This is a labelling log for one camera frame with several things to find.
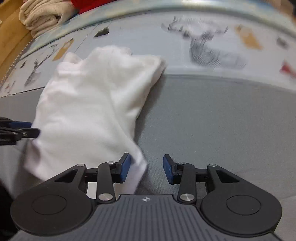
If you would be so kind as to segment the white t-shirt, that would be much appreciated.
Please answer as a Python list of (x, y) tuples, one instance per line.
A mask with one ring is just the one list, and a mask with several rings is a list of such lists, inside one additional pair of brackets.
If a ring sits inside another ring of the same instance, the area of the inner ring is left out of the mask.
[(126, 47), (97, 47), (85, 59), (68, 53), (40, 95), (33, 121), (40, 135), (28, 142), (25, 169), (45, 181), (76, 164), (94, 168), (129, 153), (126, 181), (115, 192), (135, 193), (147, 168), (135, 124), (165, 66), (162, 57)]

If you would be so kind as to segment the grey deer print bedsheet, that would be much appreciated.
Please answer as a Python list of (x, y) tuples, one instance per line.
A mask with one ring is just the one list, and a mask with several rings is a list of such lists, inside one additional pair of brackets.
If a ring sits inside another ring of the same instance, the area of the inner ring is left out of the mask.
[[(23, 59), (21, 52), (1, 87), (1, 117), (34, 128), (40, 95), (65, 56), (85, 59), (105, 46), (166, 63), (135, 124), (146, 171), (135, 193), (115, 192), (116, 201), (97, 205), (81, 226), (37, 236), (15, 225), (12, 240), (295, 240), (295, 37), (209, 12), (113, 19), (69, 33)], [(13, 202), (47, 181), (24, 167), (34, 139), (1, 145), (1, 181)], [(276, 230), (237, 237), (208, 224), (196, 206), (177, 202), (179, 185), (167, 180), (165, 154), (200, 169), (216, 164), (272, 194), (282, 207)]]

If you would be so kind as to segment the cream folded blanket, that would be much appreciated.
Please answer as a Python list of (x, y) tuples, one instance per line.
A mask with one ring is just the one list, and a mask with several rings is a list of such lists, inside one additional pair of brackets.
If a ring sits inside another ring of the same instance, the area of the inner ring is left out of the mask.
[(19, 20), (36, 39), (49, 30), (63, 24), (78, 10), (71, 1), (35, 0), (25, 1), (20, 7)]

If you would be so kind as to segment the red folded blanket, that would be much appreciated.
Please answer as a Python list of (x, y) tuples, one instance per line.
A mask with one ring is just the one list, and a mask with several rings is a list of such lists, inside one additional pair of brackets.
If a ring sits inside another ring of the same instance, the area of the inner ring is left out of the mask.
[(71, 0), (71, 3), (79, 11), (79, 14), (92, 10), (96, 7), (108, 4), (114, 0)]

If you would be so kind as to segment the wooden bed frame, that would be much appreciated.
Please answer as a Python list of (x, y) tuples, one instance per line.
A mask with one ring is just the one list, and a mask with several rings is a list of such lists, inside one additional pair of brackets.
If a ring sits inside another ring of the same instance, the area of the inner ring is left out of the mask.
[(19, 21), (22, 5), (23, 1), (1, 1), (1, 79), (32, 39), (30, 31)]

